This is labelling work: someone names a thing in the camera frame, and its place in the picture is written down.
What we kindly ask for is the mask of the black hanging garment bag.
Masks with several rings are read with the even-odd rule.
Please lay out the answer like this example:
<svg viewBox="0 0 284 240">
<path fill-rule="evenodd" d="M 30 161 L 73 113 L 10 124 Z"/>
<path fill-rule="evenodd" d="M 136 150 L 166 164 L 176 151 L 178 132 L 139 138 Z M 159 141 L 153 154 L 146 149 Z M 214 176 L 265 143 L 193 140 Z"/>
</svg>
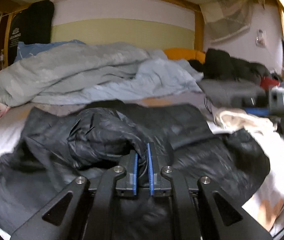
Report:
<svg viewBox="0 0 284 240">
<path fill-rule="evenodd" d="M 19 42 L 25 45 L 50 43 L 53 14 L 54 4 L 51 1 L 40 1 L 31 4 L 13 18 L 8 41 L 9 65 L 17 57 Z"/>
</svg>

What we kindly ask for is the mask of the cream folded garment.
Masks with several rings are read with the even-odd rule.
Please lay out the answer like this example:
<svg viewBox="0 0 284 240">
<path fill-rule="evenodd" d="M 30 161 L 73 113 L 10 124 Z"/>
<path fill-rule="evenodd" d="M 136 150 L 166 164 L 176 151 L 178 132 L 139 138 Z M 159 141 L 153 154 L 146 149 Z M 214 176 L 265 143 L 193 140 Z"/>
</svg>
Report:
<svg viewBox="0 0 284 240">
<path fill-rule="evenodd" d="M 213 119 L 217 126 L 232 131 L 245 129 L 251 133 L 261 134 L 277 131 L 277 124 L 274 124 L 270 119 L 247 114 L 238 108 L 215 108 Z"/>
</svg>

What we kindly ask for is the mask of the black puffer down jacket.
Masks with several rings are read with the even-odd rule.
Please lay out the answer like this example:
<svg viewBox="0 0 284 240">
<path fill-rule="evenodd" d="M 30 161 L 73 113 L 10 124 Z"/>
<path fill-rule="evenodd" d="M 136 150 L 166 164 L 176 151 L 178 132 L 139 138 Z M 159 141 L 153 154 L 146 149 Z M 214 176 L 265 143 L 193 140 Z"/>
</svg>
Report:
<svg viewBox="0 0 284 240">
<path fill-rule="evenodd" d="M 148 142 L 161 196 L 150 195 Z M 131 151 L 137 195 L 125 196 Z M 65 116 L 34 107 L 0 157 L 0 229 L 12 239 L 270 239 L 243 207 L 269 172 L 249 132 L 215 134 L 189 104 L 107 101 Z"/>
</svg>

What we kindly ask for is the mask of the orange pillow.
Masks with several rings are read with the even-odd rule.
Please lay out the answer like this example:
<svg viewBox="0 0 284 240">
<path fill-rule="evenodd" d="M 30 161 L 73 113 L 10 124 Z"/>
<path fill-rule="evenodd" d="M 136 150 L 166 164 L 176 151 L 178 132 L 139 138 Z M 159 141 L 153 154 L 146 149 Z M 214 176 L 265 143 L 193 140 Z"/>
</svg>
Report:
<svg viewBox="0 0 284 240">
<path fill-rule="evenodd" d="M 205 53 L 199 50 L 186 49 L 186 48 L 169 48 L 165 49 L 164 54 L 170 60 L 197 60 L 200 63 L 205 62 Z"/>
</svg>

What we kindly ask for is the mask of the black coat pile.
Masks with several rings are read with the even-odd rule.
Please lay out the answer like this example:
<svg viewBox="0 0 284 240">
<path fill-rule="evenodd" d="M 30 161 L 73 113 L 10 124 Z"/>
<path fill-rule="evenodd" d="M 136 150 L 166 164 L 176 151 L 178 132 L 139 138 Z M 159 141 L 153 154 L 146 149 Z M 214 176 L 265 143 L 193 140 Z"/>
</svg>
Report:
<svg viewBox="0 0 284 240">
<path fill-rule="evenodd" d="M 249 62 L 232 57 L 224 50 L 209 48 L 204 62 L 190 60 L 194 70 L 203 73 L 204 79 L 239 81 L 246 80 L 260 85 L 265 77 L 271 78 L 270 71 L 261 63 Z"/>
</svg>

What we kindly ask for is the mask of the grey folded garment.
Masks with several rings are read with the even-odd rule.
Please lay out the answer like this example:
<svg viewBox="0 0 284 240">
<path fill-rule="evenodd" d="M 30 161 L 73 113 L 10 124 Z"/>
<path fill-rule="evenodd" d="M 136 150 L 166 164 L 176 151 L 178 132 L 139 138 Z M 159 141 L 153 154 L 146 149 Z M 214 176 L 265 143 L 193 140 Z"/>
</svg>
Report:
<svg viewBox="0 0 284 240">
<path fill-rule="evenodd" d="M 209 101 L 215 107 L 241 108 L 243 99 L 256 100 L 266 96 L 265 90 L 250 81 L 227 81 L 203 79 L 198 83 Z"/>
</svg>

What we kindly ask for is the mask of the red book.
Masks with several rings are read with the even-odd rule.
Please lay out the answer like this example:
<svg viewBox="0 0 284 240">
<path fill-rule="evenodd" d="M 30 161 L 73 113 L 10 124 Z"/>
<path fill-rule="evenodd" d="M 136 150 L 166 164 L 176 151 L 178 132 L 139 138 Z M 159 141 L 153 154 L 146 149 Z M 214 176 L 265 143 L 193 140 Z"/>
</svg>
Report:
<svg viewBox="0 0 284 240">
<path fill-rule="evenodd" d="M 261 82 L 260 82 L 260 87 L 265 91 L 268 91 L 269 89 L 272 89 L 273 87 L 278 87 L 279 85 L 280 85 L 279 81 L 273 78 L 267 77 L 267 76 L 262 77 Z"/>
</svg>

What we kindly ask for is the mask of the blue pillow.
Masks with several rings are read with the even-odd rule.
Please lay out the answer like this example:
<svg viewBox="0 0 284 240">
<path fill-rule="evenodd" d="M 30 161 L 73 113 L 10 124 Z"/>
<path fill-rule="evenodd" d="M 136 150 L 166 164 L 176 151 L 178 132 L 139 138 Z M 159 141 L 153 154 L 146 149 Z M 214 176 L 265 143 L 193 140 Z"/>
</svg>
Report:
<svg viewBox="0 0 284 240">
<path fill-rule="evenodd" d="M 17 56 L 15 57 L 15 61 L 20 61 L 22 59 L 27 59 L 31 56 L 35 56 L 43 51 L 48 51 L 54 47 L 58 47 L 68 43 L 75 43 L 75 44 L 85 44 L 79 40 L 71 40 L 71 41 L 62 41 L 62 42 L 53 42 L 48 44 L 24 44 L 24 42 L 19 42 L 17 46 Z"/>
</svg>

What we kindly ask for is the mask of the light blue grey duvet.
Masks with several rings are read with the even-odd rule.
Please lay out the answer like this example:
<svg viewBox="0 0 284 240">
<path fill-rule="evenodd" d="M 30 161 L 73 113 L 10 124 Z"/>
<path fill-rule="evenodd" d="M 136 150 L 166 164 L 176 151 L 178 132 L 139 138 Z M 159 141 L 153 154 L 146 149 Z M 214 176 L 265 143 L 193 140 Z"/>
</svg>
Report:
<svg viewBox="0 0 284 240">
<path fill-rule="evenodd" d="M 20 59 L 0 71 L 0 103 L 80 105 L 199 92 L 203 74 L 188 61 L 128 43 L 67 42 Z"/>
</svg>

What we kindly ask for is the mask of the wall power socket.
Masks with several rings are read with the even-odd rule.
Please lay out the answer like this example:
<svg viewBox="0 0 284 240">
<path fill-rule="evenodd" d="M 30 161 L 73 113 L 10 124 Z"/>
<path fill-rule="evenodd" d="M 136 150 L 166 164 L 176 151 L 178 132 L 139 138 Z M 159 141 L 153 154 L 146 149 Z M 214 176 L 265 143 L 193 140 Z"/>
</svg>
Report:
<svg viewBox="0 0 284 240">
<path fill-rule="evenodd" d="M 266 33 L 262 29 L 257 30 L 256 46 L 266 48 Z"/>
</svg>

